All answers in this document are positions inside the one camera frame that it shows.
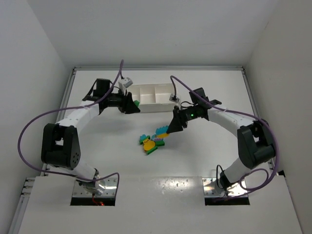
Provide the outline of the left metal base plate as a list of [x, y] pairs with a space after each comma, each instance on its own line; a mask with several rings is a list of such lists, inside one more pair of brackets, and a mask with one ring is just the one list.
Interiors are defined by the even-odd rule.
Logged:
[[99, 198], [113, 198], [116, 195], [117, 177], [110, 177], [97, 182], [75, 181], [72, 197], [91, 198], [93, 195]]

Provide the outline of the yellow lego plate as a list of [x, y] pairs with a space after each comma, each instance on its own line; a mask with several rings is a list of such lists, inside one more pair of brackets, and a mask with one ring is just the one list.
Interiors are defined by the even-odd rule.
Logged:
[[162, 133], [162, 134], [157, 135], [157, 138], [166, 138], [168, 136], [169, 136], [168, 133]]

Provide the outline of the green lego plate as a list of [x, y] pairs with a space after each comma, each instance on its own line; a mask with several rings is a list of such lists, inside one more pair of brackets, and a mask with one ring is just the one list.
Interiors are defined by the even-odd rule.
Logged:
[[154, 151], [157, 150], [157, 149], [158, 149], [158, 147], [155, 146], [153, 149], [151, 149], [151, 150], [149, 150], [149, 151], [147, 151], [147, 152], [145, 152], [145, 153], [146, 153], [146, 155], [149, 155], [149, 154], [151, 154], [152, 152], [154, 152]]
[[144, 142], [148, 141], [149, 139], [150, 139], [150, 136], [149, 136], [149, 135], [147, 135], [147, 138], [143, 141], [143, 143], [142, 143], [142, 144], [144, 144]]

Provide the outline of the green lego plate under teal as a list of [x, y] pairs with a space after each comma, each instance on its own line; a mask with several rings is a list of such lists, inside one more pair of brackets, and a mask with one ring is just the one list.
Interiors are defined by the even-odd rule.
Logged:
[[149, 135], [147, 135], [147, 138], [143, 141], [143, 143], [142, 143], [142, 144], [144, 144], [144, 142], [148, 141], [149, 139], [150, 139], [150, 136], [149, 136]]

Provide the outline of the teal frog lily lego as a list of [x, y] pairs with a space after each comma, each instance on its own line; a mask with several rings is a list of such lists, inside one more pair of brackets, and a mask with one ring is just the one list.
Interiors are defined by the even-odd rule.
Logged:
[[158, 137], [158, 136], [156, 136], [156, 135], [153, 135], [153, 136], [151, 137], [151, 140], [154, 141], [154, 142], [156, 142], [156, 141], [163, 141], [163, 138]]

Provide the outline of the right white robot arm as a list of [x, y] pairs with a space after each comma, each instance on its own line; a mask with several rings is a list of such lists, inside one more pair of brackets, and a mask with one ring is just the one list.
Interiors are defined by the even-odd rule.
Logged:
[[181, 132], [188, 122], [204, 118], [228, 130], [237, 138], [238, 158], [220, 173], [216, 184], [226, 190], [240, 183], [246, 176], [256, 171], [256, 167], [271, 159], [279, 161], [279, 148], [266, 121], [253, 115], [228, 110], [219, 100], [209, 100], [203, 88], [189, 92], [192, 105], [187, 108], [175, 106], [173, 119], [167, 134]]

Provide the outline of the teal 2x4 lego brick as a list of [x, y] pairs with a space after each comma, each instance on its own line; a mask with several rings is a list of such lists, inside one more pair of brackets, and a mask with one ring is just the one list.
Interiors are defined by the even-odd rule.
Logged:
[[156, 135], [166, 134], [168, 130], [168, 125], [162, 126], [156, 129]]

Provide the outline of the green curved lego brick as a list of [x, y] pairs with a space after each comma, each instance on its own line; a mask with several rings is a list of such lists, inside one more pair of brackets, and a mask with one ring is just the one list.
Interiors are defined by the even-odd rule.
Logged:
[[157, 140], [157, 141], [155, 141], [155, 145], [157, 147], [162, 147], [165, 145], [165, 142], [164, 142], [164, 140]]

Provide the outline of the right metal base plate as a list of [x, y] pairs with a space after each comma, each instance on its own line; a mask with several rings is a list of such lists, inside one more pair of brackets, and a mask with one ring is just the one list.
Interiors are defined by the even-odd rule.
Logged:
[[238, 183], [228, 187], [226, 191], [217, 186], [215, 177], [204, 177], [202, 179], [202, 183], [205, 198], [248, 196], [247, 191], [244, 190]]

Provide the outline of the white three-compartment tray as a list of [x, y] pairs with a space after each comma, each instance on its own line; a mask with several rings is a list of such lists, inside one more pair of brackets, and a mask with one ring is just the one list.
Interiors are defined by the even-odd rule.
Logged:
[[174, 87], [171, 83], [131, 85], [127, 91], [139, 102], [141, 113], [171, 112], [180, 105], [180, 95], [176, 95], [176, 102], [172, 101]]

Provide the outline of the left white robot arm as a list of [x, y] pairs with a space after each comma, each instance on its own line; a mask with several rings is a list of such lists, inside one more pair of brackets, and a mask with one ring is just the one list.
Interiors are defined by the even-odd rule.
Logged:
[[139, 113], [139, 102], [133, 100], [127, 88], [133, 84], [130, 78], [122, 78], [118, 92], [108, 79], [98, 78], [82, 99], [80, 108], [55, 124], [48, 123], [43, 129], [41, 160], [43, 163], [62, 168], [76, 178], [85, 190], [100, 195], [105, 191], [104, 182], [99, 181], [99, 172], [81, 158], [78, 135], [95, 117], [108, 107], [117, 107], [121, 113]]

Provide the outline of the metal base plate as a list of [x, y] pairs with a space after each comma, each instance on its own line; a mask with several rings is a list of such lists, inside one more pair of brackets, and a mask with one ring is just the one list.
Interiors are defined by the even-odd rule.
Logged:
[[244, 190], [238, 183], [228, 187], [226, 191], [217, 186], [215, 177], [204, 177], [202, 179], [202, 183], [205, 198], [248, 196], [247, 191]]
[[113, 198], [116, 195], [117, 177], [110, 177], [97, 182], [75, 181], [72, 197], [91, 198], [93, 195], [99, 198]]

